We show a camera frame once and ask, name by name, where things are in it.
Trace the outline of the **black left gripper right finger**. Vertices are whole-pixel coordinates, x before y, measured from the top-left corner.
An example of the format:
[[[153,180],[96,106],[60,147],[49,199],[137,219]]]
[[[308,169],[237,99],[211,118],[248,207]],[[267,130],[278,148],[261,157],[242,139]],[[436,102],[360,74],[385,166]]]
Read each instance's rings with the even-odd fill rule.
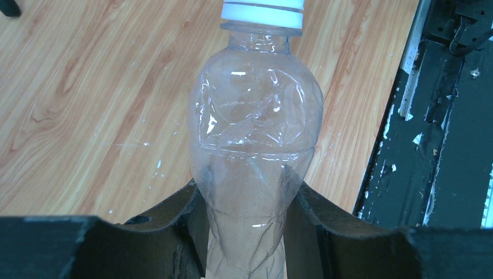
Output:
[[[289,206],[284,245],[288,278],[492,277],[492,230],[386,229],[307,184]]]

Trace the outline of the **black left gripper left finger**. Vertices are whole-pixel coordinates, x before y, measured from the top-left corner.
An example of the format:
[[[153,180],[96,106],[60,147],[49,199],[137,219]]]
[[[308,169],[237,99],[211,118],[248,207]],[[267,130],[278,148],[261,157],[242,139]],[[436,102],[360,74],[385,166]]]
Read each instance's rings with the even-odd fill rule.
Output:
[[[97,216],[1,218],[2,278],[201,278],[209,236],[190,181],[123,224]]]

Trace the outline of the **clear bottle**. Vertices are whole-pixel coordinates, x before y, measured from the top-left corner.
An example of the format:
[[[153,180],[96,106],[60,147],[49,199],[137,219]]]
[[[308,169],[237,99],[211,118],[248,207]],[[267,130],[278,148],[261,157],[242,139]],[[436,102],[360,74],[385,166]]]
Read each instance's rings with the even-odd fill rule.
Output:
[[[207,278],[282,278],[287,210],[307,173],[324,97],[291,53],[293,28],[228,20],[188,105],[191,173],[206,202]]]

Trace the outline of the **white blue bottle cap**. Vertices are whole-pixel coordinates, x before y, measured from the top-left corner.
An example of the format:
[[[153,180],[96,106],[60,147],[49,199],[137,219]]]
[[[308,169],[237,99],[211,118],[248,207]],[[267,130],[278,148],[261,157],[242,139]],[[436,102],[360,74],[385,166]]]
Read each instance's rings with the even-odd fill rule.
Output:
[[[304,0],[224,1],[221,18],[301,30],[304,3]]]

